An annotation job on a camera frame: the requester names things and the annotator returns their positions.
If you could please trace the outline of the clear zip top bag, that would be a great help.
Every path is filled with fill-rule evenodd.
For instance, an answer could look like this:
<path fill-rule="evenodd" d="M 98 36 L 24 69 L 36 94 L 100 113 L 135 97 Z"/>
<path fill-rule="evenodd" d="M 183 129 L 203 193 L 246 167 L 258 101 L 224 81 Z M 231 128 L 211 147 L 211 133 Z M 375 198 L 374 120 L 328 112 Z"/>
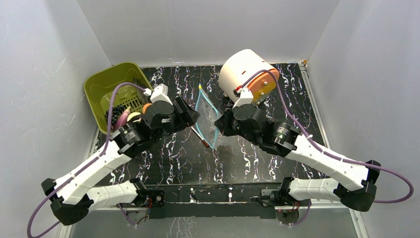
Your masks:
<path fill-rule="evenodd" d="M 235 146 L 237 137 L 226 137 L 221 134 L 220 130 L 214 125 L 216 120 L 221 117 L 221 113 L 211 102 L 201 84 L 199 84 L 198 89 L 199 96 L 195 105 L 195 111 L 200 114 L 195 124 L 198 134 L 211 149 L 218 146 Z"/>

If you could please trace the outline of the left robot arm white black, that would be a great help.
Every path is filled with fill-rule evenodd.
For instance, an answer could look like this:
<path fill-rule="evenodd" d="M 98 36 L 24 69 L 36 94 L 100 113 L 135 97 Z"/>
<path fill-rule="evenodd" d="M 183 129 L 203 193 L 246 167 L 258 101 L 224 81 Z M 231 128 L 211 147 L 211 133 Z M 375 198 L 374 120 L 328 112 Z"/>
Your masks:
<path fill-rule="evenodd" d="M 96 153 L 73 171 L 42 182 L 54 216 L 68 226 L 94 210 L 113 205 L 163 206 L 163 201 L 157 201 L 156 197 L 164 199 L 164 192 L 148 190 L 138 178 L 108 186 L 97 186 L 97 183 L 120 165 L 149 150 L 164 136 L 193 126 L 199 117 L 199 112 L 180 97 L 172 103 L 158 100 L 147 104 L 141 114 L 131 115 Z"/>

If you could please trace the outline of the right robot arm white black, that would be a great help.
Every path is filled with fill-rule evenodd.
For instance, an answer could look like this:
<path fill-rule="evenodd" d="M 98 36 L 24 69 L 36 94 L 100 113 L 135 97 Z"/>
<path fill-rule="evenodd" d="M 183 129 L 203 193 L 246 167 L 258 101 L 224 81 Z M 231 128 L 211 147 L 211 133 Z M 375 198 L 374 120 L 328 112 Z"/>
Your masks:
<path fill-rule="evenodd" d="M 324 179 L 286 177 L 278 191 L 262 194 L 262 203 L 268 206 L 317 199 L 338 201 L 367 212 L 375 200 L 378 170 L 329 157 L 327 154 L 333 151 L 323 146 L 317 150 L 319 144 L 310 144 L 300 130 L 268 119 L 252 104 L 226 109 L 214 125 L 224 136 L 241 136 L 269 154 L 306 164 L 327 175 Z"/>

